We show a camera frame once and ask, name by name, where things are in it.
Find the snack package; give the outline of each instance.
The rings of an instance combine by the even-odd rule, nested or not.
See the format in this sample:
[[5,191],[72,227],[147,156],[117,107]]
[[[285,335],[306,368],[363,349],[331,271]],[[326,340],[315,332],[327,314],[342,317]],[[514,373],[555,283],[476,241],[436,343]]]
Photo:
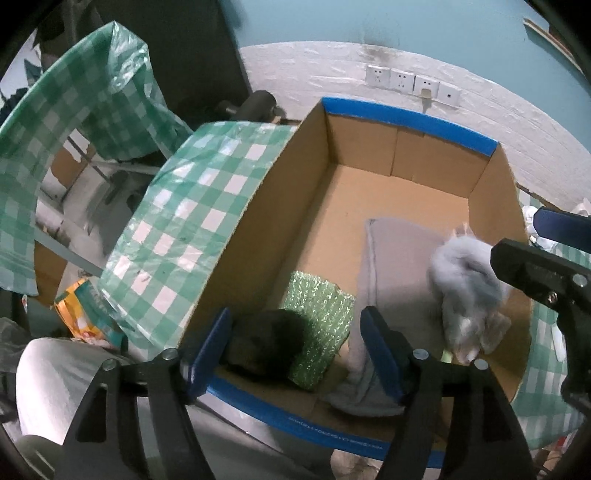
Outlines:
[[75,339],[121,350],[125,335],[98,295],[90,280],[80,279],[56,299],[54,308]]

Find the open cardboard box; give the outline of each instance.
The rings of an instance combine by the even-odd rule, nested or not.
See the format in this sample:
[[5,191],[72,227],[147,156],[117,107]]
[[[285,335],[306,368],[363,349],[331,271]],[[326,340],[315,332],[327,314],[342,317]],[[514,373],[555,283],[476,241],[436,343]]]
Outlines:
[[[469,222],[491,245],[504,237],[527,242],[511,169],[496,141],[420,113],[324,99],[263,179],[189,329],[202,328],[198,319],[211,318],[222,306],[238,313],[277,307],[294,270],[354,295],[363,223],[380,216],[403,218],[444,237]],[[485,358],[511,400],[527,363],[531,301],[514,291],[504,313],[512,327]],[[320,392],[343,378],[339,359]],[[320,400],[319,392],[257,384],[223,368],[210,391],[275,427],[375,458],[385,454],[397,422],[348,416]]]

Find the power outlet panel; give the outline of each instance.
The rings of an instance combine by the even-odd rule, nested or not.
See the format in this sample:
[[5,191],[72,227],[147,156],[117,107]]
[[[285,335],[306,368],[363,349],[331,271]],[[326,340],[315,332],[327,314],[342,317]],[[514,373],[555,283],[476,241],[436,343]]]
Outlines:
[[401,93],[412,93],[414,87],[414,75],[408,72],[390,70],[390,89]]
[[365,67],[365,83],[370,87],[388,88],[390,85],[390,69],[367,65]]
[[439,81],[428,77],[417,75],[414,80],[413,94],[422,97],[437,99],[437,92],[439,91]]
[[439,90],[437,91],[437,98],[435,100],[446,105],[457,106],[460,102],[460,92],[461,90],[453,85],[441,83],[439,84]]

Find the teal wall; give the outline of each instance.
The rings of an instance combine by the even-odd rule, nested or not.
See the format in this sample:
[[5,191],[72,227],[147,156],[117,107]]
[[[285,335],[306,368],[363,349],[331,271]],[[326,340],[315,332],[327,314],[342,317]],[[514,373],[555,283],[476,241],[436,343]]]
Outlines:
[[546,112],[591,151],[591,87],[523,17],[524,0],[222,0],[240,47],[301,40],[420,53],[499,83]]

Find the grey towel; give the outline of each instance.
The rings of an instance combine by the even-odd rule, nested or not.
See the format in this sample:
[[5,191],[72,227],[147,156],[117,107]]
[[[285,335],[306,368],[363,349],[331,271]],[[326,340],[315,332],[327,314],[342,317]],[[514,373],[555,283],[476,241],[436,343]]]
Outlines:
[[433,297],[427,271],[431,254],[444,239],[396,218],[370,219],[365,230],[349,334],[349,376],[324,399],[357,416],[394,416],[403,407],[382,389],[359,331],[359,317],[363,308],[375,305],[388,326],[402,332],[413,348],[424,348],[440,358],[444,348],[441,300]]

